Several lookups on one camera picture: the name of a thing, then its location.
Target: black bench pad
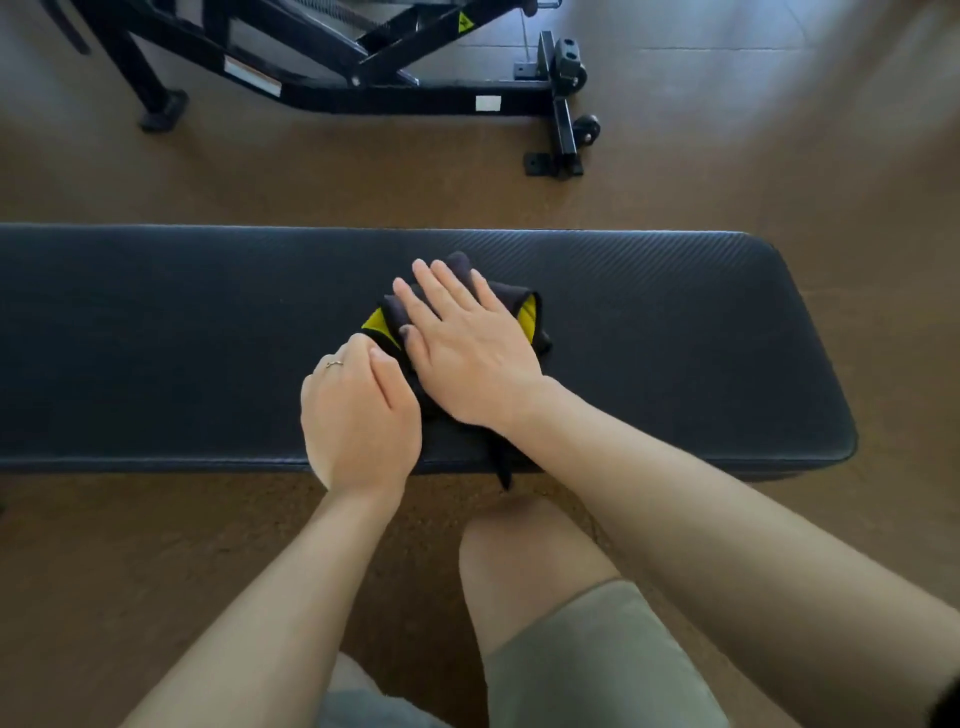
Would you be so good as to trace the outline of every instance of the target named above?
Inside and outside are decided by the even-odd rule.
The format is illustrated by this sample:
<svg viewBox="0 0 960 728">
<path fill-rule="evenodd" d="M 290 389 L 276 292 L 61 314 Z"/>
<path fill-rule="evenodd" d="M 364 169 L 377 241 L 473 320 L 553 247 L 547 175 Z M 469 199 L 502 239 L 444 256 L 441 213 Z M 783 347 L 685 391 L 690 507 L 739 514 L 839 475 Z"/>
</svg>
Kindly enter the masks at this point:
<svg viewBox="0 0 960 728">
<path fill-rule="evenodd" d="M 0 469 L 305 469 L 303 377 L 455 250 L 542 293 L 545 371 L 615 417 L 748 479 L 853 454 L 804 303 L 743 233 L 5 225 Z M 474 431 L 424 440 L 419 473 L 489 469 Z"/>
</svg>

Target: sticker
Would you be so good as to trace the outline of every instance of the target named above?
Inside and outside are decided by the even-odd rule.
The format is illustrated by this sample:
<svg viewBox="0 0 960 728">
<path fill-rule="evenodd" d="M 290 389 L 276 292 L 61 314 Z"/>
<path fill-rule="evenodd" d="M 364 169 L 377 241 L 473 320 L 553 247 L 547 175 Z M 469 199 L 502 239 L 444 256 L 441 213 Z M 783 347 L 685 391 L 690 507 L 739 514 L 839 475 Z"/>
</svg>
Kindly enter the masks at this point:
<svg viewBox="0 0 960 728">
<path fill-rule="evenodd" d="M 477 96 L 478 111 L 500 111 L 502 96 Z"/>
<path fill-rule="evenodd" d="M 234 76 L 244 83 L 255 86 L 261 91 L 266 91 L 276 98 L 280 97 L 280 91 L 283 89 L 283 84 L 280 81 L 275 81 L 270 78 L 270 76 L 260 73 L 255 68 L 250 68 L 245 63 L 235 61 L 230 56 L 224 56 L 224 71 L 229 73 L 230 76 Z"/>
<path fill-rule="evenodd" d="M 474 25 L 474 22 L 467 17 L 467 14 L 463 11 L 460 11 L 460 35 L 466 33 L 467 31 L 472 31 Z"/>
</svg>

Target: hand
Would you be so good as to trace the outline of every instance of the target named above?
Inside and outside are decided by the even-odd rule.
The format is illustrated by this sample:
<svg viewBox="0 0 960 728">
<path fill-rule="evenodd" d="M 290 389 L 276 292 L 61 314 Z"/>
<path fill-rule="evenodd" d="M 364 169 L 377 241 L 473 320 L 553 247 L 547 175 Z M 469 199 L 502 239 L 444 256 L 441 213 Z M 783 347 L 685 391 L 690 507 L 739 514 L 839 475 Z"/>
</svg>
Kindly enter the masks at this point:
<svg viewBox="0 0 960 728">
<path fill-rule="evenodd" d="M 540 362 L 487 281 L 476 271 L 470 275 L 477 299 L 442 261 L 414 263 L 436 314 L 403 279 L 394 281 L 413 322 L 402 332 L 404 343 L 423 389 L 437 404 L 462 423 L 503 434 L 525 392 L 542 379 Z"/>
<path fill-rule="evenodd" d="M 310 467 L 327 489 L 395 495 L 399 505 L 421 431 L 420 405 L 395 359 L 354 334 L 303 381 L 300 407 Z"/>
</svg>

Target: shorts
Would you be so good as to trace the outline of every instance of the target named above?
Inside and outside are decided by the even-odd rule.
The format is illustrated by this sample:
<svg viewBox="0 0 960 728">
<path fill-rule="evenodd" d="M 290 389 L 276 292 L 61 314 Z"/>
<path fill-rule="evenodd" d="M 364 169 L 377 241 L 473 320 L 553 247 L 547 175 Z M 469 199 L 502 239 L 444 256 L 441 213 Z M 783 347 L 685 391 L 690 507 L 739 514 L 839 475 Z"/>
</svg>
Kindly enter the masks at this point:
<svg viewBox="0 0 960 728">
<path fill-rule="evenodd" d="M 342 688 L 331 685 L 323 728 L 447 728 L 406 700 L 381 695 L 369 677 L 341 672 L 348 679 Z M 629 581 L 594 587 L 534 622 L 490 655 L 484 672 L 491 728 L 729 726 Z"/>
</svg>

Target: brown floor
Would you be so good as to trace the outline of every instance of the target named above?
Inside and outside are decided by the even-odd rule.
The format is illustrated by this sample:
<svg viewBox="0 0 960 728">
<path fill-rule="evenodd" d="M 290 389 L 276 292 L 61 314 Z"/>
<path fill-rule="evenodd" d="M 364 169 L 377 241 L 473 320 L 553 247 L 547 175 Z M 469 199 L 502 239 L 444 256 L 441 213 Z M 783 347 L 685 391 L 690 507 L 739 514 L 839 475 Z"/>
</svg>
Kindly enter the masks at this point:
<svg viewBox="0 0 960 728">
<path fill-rule="evenodd" d="M 534 123 L 312 116 L 156 49 L 193 103 L 146 136 L 104 54 L 81 59 L 34 0 L 12 0 L 0 220 L 757 233 L 787 259 L 861 434 L 850 464 L 761 490 L 960 605 L 958 21 L 949 0 L 567 0 L 420 66 L 499 76 L 542 25 L 578 37 L 578 106 L 604 132 L 588 175 L 559 184 L 521 174 Z M 117 723 L 320 495 L 298 475 L 0 485 L 10 728 Z M 522 487 L 593 529 L 547 478 Z M 346 640 L 388 692 L 463 728 L 484 723 L 484 693 L 456 545 L 494 497 L 490 478 L 415 479 Z M 647 591 L 736 725 L 792 725 Z"/>
</svg>

